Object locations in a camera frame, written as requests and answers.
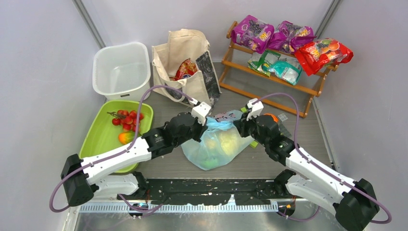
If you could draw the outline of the blue plastic grocery bag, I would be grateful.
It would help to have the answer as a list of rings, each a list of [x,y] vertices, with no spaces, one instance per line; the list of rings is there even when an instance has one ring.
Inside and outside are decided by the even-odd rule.
[[[189,140],[181,145],[185,157],[202,170],[212,170],[231,162],[249,146],[254,139],[241,137],[234,121],[241,118],[243,112],[231,110],[207,117],[207,130],[201,141]]]

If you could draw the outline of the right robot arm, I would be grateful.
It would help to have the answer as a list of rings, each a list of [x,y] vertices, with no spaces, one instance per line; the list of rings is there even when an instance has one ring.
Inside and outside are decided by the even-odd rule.
[[[271,115],[234,121],[242,137],[252,137],[268,156],[287,169],[275,178],[275,193],[280,197],[296,195],[333,214],[348,231],[362,231],[380,208],[370,182],[342,175],[308,154],[294,140],[284,136]]]

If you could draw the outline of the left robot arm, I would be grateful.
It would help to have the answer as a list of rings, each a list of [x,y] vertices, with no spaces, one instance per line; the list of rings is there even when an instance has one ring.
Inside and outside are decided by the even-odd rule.
[[[136,138],[134,143],[84,159],[77,154],[67,157],[61,180],[68,206],[91,200],[103,190],[97,183],[104,183],[104,177],[117,170],[169,154],[189,140],[200,141],[207,129],[206,117],[206,112],[179,113],[163,126]]]

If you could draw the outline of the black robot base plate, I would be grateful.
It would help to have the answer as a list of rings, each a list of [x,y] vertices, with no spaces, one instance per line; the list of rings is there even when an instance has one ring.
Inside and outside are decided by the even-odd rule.
[[[150,201],[154,205],[267,205],[272,199],[293,196],[272,179],[146,179],[128,201]]]

